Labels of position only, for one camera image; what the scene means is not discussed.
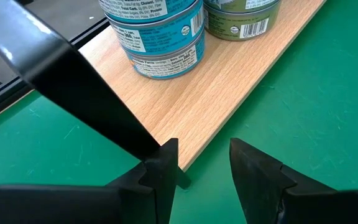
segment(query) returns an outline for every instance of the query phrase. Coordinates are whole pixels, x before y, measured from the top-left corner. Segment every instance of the wooden shelf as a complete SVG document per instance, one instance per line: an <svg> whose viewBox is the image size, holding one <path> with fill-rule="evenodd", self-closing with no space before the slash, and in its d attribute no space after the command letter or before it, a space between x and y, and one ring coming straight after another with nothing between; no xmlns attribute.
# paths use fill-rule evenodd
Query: wooden shelf
<svg viewBox="0 0 358 224"><path fill-rule="evenodd" d="M187 170L323 4L283 0L273 29L246 42L207 33L204 59L172 80L138 75L110 27L80 52L160 144L179 139L179 166Z"/></svg>

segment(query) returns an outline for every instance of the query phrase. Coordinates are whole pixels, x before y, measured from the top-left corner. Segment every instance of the black plastic part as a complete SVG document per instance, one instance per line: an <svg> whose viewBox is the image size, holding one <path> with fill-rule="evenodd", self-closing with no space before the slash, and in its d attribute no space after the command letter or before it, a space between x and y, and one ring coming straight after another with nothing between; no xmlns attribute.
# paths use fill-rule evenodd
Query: black plastic part
<svg viewBox="0 0 358 224"><path fill-rule="evenodd" d="M248 224L358 224L358 190L334 190L240 139L230 162Z"/></svg>
<svg viewBox="0 0 358 224"><path fill-rule="evenodd" d="M13 0L0 0L0 55L30 86L136 158L160 147L88 61ZM179 186L188 187L178 171Z"/></svg>
<svg viewBox="0 0 358 224"><path fill-rule="evenodd" d="M168 224L178 139L105 187L1 185L0 223Z"/></svg>
<svg viewBox="0 0 358 224"><path fill-rule="evenodd" d="M80 49L86 43L88 43L93 37L96 37L100 32L105 30L105 28L109 27L110 23L107 18L103 18L98 21L95 25L81 33L79 36L70 40L70 43L76 48Z"/></svg>
<svg viewBox="0 0 358 224"><path fill-rule="evenodd" d="M19 77L0 85L0 112L31 91Z"/></svg>

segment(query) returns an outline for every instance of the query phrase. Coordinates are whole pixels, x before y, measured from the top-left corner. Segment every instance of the nutrition facts label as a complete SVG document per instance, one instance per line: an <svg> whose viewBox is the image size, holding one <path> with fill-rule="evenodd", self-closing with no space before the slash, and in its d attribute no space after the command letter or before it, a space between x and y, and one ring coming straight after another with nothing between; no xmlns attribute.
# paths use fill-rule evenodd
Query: nutrition facts label
<svg viewBox="0 0 358 224"><path fill-rule="evenodd" d="M222 4L234 2L234 0L206 0L206 1L211 4L217 5L220 9L222 9Z"/></svg>
<svg viewBox="0 0 358 224"><path fill-rule="evenodd" d="M256 7L264 6L274 1L275 0L247 0L246 9L253 9Z"/></svg>
<svg viewBox="0 0 358 224"><path fill-rule="evenodd" d="M165 0L99 0L102 9L124 19L152 19L168 14Z"/></svg>
<svg viewBox="0 0 358 224"><path fill-rule="evenodd" d="M150 77L166 77L185 71L197 62L196 46L186 52L165 60L140 60L132 58L136 69Z"/></svg>
<svg viewBox="0 0 358 224"><path fill-rule="evenodd" d="M112 28L116 31L117 37L124 47L137 52L146 52L138 30L124 29L118 26Z"/></svg>

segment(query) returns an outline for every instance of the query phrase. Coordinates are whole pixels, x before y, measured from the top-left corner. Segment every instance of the green table surface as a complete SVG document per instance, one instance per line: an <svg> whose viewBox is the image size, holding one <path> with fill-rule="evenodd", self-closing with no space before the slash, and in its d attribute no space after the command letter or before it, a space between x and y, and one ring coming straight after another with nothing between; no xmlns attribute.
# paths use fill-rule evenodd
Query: green table surface
<svg viewBox="0 0 358 224"><path fill-rule="evenodd" d="M335 189L358 189L358 1L329 0L306 26L190 167L171 223L244 223L231 137ZM136 163L37 92L0 115L0 184L103 185Z"/></svg>

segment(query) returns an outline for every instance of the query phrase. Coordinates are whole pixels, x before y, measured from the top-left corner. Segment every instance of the tuna can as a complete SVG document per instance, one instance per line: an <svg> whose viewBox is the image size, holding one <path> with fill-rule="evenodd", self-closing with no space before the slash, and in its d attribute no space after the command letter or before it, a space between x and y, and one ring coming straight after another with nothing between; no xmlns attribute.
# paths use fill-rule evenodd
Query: tuna can
<svg viewBox="0 0 358 224"><path fill-rule="evenodd" d="M193 69L204 56L204 32L189 46L160 57L144 57L126 52L135 70L149 78L169 79L179 77Z"/></svg>
<svg viewBox="0 0 358 224"><path fill-rule="evenodd" d="M194 0L99 0L112 19L129 24L157 22L182 12Z"/></svg>
<svg viewBox="0 0 358 224"><path fill-rule="evenodd" d="M204 0L205 4L224 12L247 13L263 10L278 0Z"/></svg>
<svg viewBox="0 0 358 224"><path fill-rule="evenodd" d="M158 57L192 43L204 27L203 1L184 11L148 24L125 24L109 18L122 47L133 54Z"/></svg>
<svg viewBox="0 0 358 224"><path fill-rule="evenodd" d="M204 5L205 28L224 40L249 40L269 31L277 18L281 1L249 13L229 13Z"/></svg>

